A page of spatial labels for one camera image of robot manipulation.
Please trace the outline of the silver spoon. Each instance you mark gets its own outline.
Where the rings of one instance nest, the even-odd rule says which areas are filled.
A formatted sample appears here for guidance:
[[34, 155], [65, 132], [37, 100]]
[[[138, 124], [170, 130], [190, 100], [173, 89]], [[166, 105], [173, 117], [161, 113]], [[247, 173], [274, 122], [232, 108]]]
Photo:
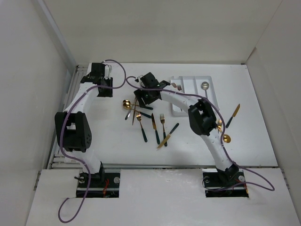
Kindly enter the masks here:
[[207, 90], [209, 89], [209, 83], [207, 81], [204, 81], [201, 83], [201, 88], [204, 90], [205, 92], [205, 97], [206, 99], [208, 99], [208, 95], [207, 95]]

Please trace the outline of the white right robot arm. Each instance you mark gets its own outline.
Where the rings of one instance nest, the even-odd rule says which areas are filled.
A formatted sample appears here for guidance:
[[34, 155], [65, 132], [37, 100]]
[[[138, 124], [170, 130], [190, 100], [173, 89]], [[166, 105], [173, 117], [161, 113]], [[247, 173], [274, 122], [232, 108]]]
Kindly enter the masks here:
[[140, 105], [149, 105], [160, 99], [188, 114], [191, 130], [203, 139], [214, 159], [219, 182], [225, 186], [232, 183], [238, 173], [238, 166], [230, 160], [221, 135], [218, 134], [216, 107], [205, 97], [185, 94], [165, 80], [159, 82], [152, 73], [135, 78], [135, 82], [134, 95]]

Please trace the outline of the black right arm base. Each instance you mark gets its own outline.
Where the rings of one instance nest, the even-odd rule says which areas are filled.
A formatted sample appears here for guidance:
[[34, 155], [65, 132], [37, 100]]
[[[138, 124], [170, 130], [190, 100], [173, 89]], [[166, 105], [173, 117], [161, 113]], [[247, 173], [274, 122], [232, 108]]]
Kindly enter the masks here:
[[229, 182], [222, 182], [216, 170], [203, 170], [202, 174], [206, 198], [249, 197], [243, 171], [239, 171]]

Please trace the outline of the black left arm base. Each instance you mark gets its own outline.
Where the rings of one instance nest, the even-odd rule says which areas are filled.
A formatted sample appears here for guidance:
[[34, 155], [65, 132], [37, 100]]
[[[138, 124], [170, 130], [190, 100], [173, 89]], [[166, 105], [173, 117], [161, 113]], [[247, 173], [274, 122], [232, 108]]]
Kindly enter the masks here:
[[[83, 198], [87, 189], [88, 174], [81, 172], [78, 177], [76, 197]], [[120, 172], [105, 172], [103, 178], [91, 178], [87, 198], [119, 198]]]

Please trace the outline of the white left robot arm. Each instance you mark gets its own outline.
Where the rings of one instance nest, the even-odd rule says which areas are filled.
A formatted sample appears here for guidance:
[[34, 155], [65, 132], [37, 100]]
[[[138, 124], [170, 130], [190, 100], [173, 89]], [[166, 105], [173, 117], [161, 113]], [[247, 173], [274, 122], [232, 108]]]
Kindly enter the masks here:
[[89, 150], [92, 132], [86, 113], [96, 97], [112, 97], [113, 78], [110, 73], [108, 64], [91, 63], [87, 74], [80, 80], [73, 101], [63, 112], [55, 114], [56, 136], [63, 155], [78, 161], [84, 173], [90, 174], [90, 183], [96, 187], [104, 184], [105, 175], [101, 172], [101, 161], [93, 150]]

